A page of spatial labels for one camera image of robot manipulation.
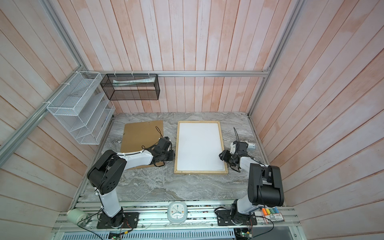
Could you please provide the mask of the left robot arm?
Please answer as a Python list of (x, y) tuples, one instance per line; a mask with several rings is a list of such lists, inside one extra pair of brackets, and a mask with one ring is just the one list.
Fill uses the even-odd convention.
[(87, 173), (87, 178), (95, 188), (101, 203), (102, 217), (112, 228), (124, 224), (124, 210), (121, 207), (116, 187), (125, 170), (141, 166), (156, 165), (159, 162), (173, 161), (175, 152), (169, 137), (160, 138), (151, 147), (142, 147), (141, 151), (116, 153), (105, 151)]

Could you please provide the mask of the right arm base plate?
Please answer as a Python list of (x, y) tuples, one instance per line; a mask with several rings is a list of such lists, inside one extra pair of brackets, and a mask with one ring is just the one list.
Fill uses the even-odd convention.
[(256, 226), (255, 215), (233, 214), (231, 210), (220, 208), (214, 211), (219, 226)]

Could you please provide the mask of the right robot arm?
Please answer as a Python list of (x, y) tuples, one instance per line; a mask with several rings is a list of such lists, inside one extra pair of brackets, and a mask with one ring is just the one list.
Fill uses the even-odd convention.
[(214, 210), (220, 226), (256, 223), (255, 211), (261, 207), (281, 207), (284, 204), (284, 190), (281, 170), (266, 165), (248, 154), (249, 144), (241, 141), (231, 143), (230, 150), (224, 150), (222, 161), (249, 174), (247, 194), (235, 200), (230, 209), (219, 207)]

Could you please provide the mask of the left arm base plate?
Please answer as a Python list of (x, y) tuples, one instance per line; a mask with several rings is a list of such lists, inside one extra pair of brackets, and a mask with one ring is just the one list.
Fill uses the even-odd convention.
[(119, 212), (112, 218), (102, 212), (99, 217), (97, 229), (135, 229), (138, 221), (138, 212)]

